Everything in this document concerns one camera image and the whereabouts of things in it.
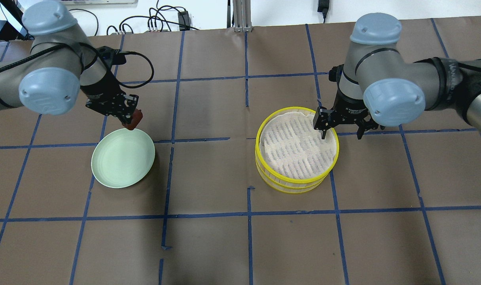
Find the white mesh liner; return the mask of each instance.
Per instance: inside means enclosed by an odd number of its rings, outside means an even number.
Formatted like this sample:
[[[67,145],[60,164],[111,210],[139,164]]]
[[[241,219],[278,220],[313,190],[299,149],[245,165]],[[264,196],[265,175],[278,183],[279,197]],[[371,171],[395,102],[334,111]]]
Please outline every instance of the white mesh liner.
[[[309,179],[324,173],[334,161],[336,141],[331,130],[326,139],[313,129],[314,115],[287,112],[269,121],[260,135],[260,151],[277,173]]]

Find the electrical cord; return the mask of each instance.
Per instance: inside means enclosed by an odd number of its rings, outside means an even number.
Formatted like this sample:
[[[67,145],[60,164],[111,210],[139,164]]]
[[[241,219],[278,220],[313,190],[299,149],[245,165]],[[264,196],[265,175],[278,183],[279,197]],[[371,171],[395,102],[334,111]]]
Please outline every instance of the electrical cord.
[[[152,14],[151,14],[151,11],[154,10],[156,12],[156,14],[154,16],[156,16],[156,18],[154,18],[154,26],[156,27],[156,29],[158,29],[158,26],[156,24],[156,21],[157,20],[160,20],[160,18],[157,17],[157,15],[159,14],[163,20],[167,21],[167,19],[165,18],[165,16],[163,16],[163,14],[161,14],[161,12],[157,9],[154,9],[153,7],[150,7],[149,8],[149,16],[152,17]],[[170,28],[170,25],[167,23],[167,27],[169,28],[169,31],[172,31],[172,29]],[[163,31],[163,21],[161,21],[161,29],[159,31]]]
[[[91,45],[88,45],[88,44],[85,44],[85,43],[79,43],[81,45],[81,47],[86,47],[87,49],[90,49],[91,51],[93,51],[96,56],[102,61],[103,65],[105,66],[105,69],[107,70],[107,72],[110,72],[110,74],[112,74],[112,70],[110,70],[110,68],[108,67],[108,64],[105,62],[105,60],[102,58],[101,54]],[[148,80],[146,80],[145,82],[139,84],[139,85],[134,85],[134,86],[130,86],[130,85],[125,85],[123,83],[121,83],[115,76],[114,74],[112,74],[112,76],[114,77],[114,79],[117,81],[117,83],[125,88],[129,88],[129,89],[135,89],[135,88],[139,88],[139,87],[142,87],[148,83],[151,82],[151,80],[153,79],[154,77],[154,66],[152,65],[151,61],[149,58],[147,58],[147,56],[144,56],[143,54],[141,53],[138,53],[138,52],[135,52],[135,51],[128,51],[128,52],[119,52],[119,54],[124,54],[124,55],[130,55],[130,54],[133,54],[133,55],[138,55],[138,56],[141,56],[143,57],[145,60],[147,60],[147,62],[149,63],[150,67],[151,67],[151,76]]]
[[[171,8],[161,9],[161,8],[163,8],[163,7],[165,7],[165,6],[173,7],[173,6],[170,6],[170,5],[164,5],[164,6],[161,6],[161,7],[158,8],[158,3],[159,3],[159,0],[156,1],[156,9],[161,10],[161,11],[167,11],[167,10],[170,10],[170,9],[171,9]],[[183,9],[184,11],[187,11],[186,8],[185,8],[185,7],[182,7],[182,6],[175,6],[175,7],[173,7],[173,8],[181,8],[181,9]]]
[[[170,23],[170,24],[175,24],[175,25],[178,25],[180,27],[186,27],[188,29],[194,29],[194,30],[200,30],[200,29],[197,29],[195,27],[192,27],[192,26],[188,26],[188,25],[184,25],[184,24],[180,24],[180,23],[176,23],[176,22],[171,22],[171,21],[165,21],[165,20],[160,20],[160,21],[163,21],[163,22],[166,22],[166,23]]]
[[[32,55],[28,56],[27,58],[23,58],[22,60],[18,60],[15,63],[10,63],[9,65],[5,65],[4,67],[0,67],[0,73],[2,73],[4,71],[7,71],[7,70],[10,70],[10,69],[13,69],[14,67],[18,67],[18,66],[20,66],[24,63],[27,63],[27,62],[29,62],[33,59],[36,59],[40,56],[48,54],[49,52],[53,52],[55,50],[59,50],[59,49],[62,49],[62,48],[70,48],[70,47],[67,44],[57,44],[57,45],[52,46],[48,49],[37,52],[36,54],[32,54]]]
[[[98,21],[98,17],[95,15],[95,13],[93,13],[92,11],[87,11],[86,9],[70,9],[69,11],[86,11],[87,13],[90,13],[91,15],[93,15],[96,19],[96,32],[95,32],[94,36],[98,35],[98,29],[100,28],[100,22]]]
[[[128,26],[130,30],[132,30],[132,34],[134,34],[132,27],[129,24],[123,24],[123,32],[126,34],[125,26]]]
[[[318,0],[318,12],[323,15],[323,23],[327,18],[327,14],[330,8],[330,0]]]
[[[121,24],[119,24],[119,27],[121,27],[121,25],[123,25],[124,22],[126,22],[127,20],[129,19],[133,19],[133,18],[147,18],[147,19],[155,19],[155,16],[141,16],[141,15],[138,15],[138,16],[130,16],[126,19],[124,19],[123,21],[121,21]],[[179,24],[179,23],[176,23],[176,22],[171,22],[171,21],[166,21],[166,20],[162,20],[162,19],[159,19],[160,21],[163,21],[163,22],[166,22],[166,23],[170,23],[170,24],[175,24],[175,25],[179,25],[180,27],[187,27],[188,29],[194,29],[194,30],[199,30],[195,27],[191,27],[191,26],[188,26],[188,25],[184,25],[184,24]]]
[[[184,15],[181,15],[181,11],[179,11],[179,9],[177,9],[177,7],[173,7],[173,6],[170,6],[170,5],[163,5],[161,6],[158,11],[168,11],[170,9],[174,9],[177,11],[177,15],[181,16],[182,18],[182,22],[183,23],[186,23],[186,20],[184,19]]]
[[[109,29],[110,29],[110,28],[114,28],[114,30],[116,31],[116,34],[119,34],[119,31],[117,30],[117,28],[114,27],[114,26],[112,26],[112,25],[110,25],[109,27],[107,27],[107,32],[106,32],[107,36],[109,35]]]

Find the light green ceramic plate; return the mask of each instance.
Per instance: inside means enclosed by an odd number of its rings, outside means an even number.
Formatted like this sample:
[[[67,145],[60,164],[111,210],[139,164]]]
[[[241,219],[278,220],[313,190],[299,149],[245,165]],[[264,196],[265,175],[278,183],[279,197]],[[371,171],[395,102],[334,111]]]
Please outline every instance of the light green ceramic plate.
[[[124,188],[139,182],[154,162],[154,143],[145,132],[116,130],[96,146],[91,170],[96,180],[110,188]]]

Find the white wall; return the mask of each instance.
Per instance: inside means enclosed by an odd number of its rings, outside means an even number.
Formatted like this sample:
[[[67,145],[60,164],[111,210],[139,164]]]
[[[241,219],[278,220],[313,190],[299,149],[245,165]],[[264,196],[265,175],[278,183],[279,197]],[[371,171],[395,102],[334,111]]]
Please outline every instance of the white wall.
[[[20,0],[25,7],[41,0]],[[226,27],[226,0],[160,0],[161,5],[184,6],[190,12],[192,25],[198,29],[222,29]],[[330,0],[327,22],[352,22],[360,16],[380,11],[399,19],[445,18],[481,15],[481,0]],[[100,20],[98,34],[103,35],[109,25],[118,26],[128,16],[148,15],[156,0],[139,0],[136,4],[73,5],[87,9]],[[251,0],[254,26],[296,25],[321,23],[322,15],[316,12],[318,0]],[[74,16],[85,33],[92,36],[96,29],[93,16],[74,11]],[[177,22],[177,12],[165,11],[167,20]],[[127,22],[135,32],[147,29],[146,19]]]

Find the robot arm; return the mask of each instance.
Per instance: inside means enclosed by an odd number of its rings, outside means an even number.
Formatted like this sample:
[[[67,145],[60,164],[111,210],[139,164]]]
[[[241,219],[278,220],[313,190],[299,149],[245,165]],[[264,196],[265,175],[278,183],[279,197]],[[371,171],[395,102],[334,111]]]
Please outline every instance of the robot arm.
[[[25,105],[40,114],[61,115],[71,110],[82,89],[88,108],[117,117],[128,129],[136,127],[142,119],[138,96],[126,95],[110,71],[112,64],[126,62],[123,53],[92,47],[58,2],[31,6],[23,22],[35,37],[31,56],[0,63],[0,110]]]
[[[435,57],[407,64],[396,50],[400,31],[400,22],[387,14],[356,22],[344,65],[329,75],[338,85],[334,106],[318,107],[315,129],[356,124],[361,139],[365,131],[409,123],[424,110],[454,108],[481,132],[481,59]]]

